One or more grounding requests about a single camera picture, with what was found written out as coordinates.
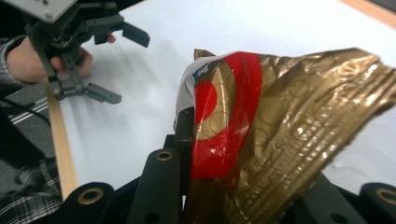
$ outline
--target gold foil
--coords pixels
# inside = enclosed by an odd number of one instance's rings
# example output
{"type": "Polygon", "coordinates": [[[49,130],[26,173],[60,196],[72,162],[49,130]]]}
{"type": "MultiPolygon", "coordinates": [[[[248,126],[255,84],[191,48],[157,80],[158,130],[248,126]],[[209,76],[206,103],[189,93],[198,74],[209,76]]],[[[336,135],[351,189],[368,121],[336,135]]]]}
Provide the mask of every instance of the gold foil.
{"type": "MultiPolygon", "coordinates": [[[[210,53],[195,52],[202,55],[210,53]]],[[[186,223],[274,223],[369,118],[395,104],[395,70],[359,49],[259,57],[261,97],[237,164],[224,177],[191,181],[186,223]]],[[[197,82],[233,92],[224,72],[232,71],[220,62],[197,82]]],[[[219,105],[224,114],[232,100],[219,105]]],[[[205,138],[200,125],[196,139],[205,138]]]]}

